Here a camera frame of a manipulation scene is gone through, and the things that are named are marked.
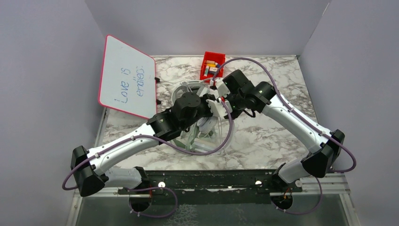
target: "black wire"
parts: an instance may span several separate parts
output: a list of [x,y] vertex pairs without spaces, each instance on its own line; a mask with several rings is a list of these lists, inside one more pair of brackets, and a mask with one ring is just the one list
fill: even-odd
[[251,117],[251,118],[256,117],[255,111],[252,109],[251,109],[251,111],[252,111],[252,115],[250,115],[246,110],[244,110],[245,114],[247,114],[249,117]]

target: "marble tabletop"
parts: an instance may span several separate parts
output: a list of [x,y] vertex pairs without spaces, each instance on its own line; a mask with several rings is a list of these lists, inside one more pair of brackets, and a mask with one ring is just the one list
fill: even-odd
[[[302,72],[295,56],[251,57],[269,69],[281,93],[300,111],[316,120]],[[199,78],[201,56],[155,57],[157,98],[162,101],[158,112],[172,105],[171,92],[182,81]],[[252,62],[234,61],[226,65],[224,75],[240,69],[254,85],[270,81],[263,70]],[[123,112],[110,110],[103,144],[113,141],[145,123],[145,119]],[[304,145],[276,121],[261,114],[250,118],[242,114],[235,120],[236,133],[230,147],[221,153],[208,156],[190,156],[166,146],[142,151],[115,167],[145,167],[146,170],[233,170],[276,169],[284,162],[294,160],[307,153]],[[223,136],[227,134],[228,121],[223,121]]]

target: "red plastic bin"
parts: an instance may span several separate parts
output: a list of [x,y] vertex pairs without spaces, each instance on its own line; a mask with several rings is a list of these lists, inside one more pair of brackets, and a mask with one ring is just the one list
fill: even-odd
[[[205,52],[204,54],[204,60],[202,61],[202,65],[201,65],[201,72],[199,74],[199,79],[200,80],[204,80],[207,78],[212,78],[213,74],[208,73],[207,75],[204,75],[205,72],[205,68],[207,66],[207,60],[212,60],[217,62],[218,64],[222,65],[225,61],[226,61],[226,54],[223,53],[213,53],[213,52]],[[222,77],[223,76],[223,69],[221,69],[219,71],[219,73],[217,74],[218,77]]]

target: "whiteboard stand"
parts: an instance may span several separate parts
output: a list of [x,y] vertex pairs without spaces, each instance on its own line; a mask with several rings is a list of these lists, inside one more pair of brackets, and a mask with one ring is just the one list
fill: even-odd
[[107,35],[98,102],[108,108],[149,119],[157,113],[155,60]]

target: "wall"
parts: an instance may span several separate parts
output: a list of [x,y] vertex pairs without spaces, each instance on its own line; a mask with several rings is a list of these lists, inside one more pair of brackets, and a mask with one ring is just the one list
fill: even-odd
[[344,131],[358,159],[346,176],[363,226],[399,220],[398,10],[397,0],[333,0],[299,61],[320,122]]
[[103,35],[150,55],[301,54],[330,0],[86,0]]
[[93,145],[102,112],[104,38],[80,0],[2,1],[0,31],[0,225],[64,225],[72,149]]

